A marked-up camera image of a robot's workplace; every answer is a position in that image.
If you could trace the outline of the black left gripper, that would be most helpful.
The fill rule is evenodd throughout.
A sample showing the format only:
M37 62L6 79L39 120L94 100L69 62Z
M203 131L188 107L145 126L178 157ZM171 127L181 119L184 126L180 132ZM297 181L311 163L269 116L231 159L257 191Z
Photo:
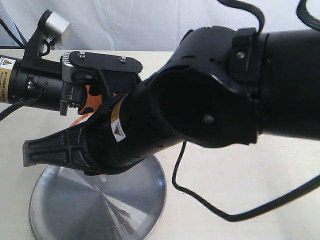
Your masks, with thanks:
M109 114L117 96L141 82L143 65L132 57L94 52L65 52L61 59L62 90L59 113L77 108L80 115L69 127L84 123L95 112Z

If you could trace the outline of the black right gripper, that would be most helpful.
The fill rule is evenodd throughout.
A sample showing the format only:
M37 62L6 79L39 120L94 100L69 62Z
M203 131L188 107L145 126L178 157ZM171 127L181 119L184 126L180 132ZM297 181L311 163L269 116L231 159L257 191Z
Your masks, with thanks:
M176 77L151 76L120 90L85 123L26 140L23 166L53 165L86 174L123 173L184 141L177 123L185 93Z

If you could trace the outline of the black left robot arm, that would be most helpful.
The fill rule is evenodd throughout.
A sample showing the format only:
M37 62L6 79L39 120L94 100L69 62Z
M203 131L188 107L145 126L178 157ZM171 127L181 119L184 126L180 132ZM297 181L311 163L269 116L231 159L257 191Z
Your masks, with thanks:
M65 52L59 61L43 54L0 58L0 101L9 107L4 120L22 107L59 112L69 108L79 115L91 113L93 124L141 82L142 64L135 58L95 52Z

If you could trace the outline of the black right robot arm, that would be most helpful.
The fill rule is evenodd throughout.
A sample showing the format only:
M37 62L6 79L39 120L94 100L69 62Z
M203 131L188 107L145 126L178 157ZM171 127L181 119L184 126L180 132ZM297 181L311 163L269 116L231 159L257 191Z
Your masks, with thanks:
M202 27L146 80L116 65L89 59L102 104L83 123L26 141L24 166L114 175L182 141L223 148L261 134L320 138L316 30Z

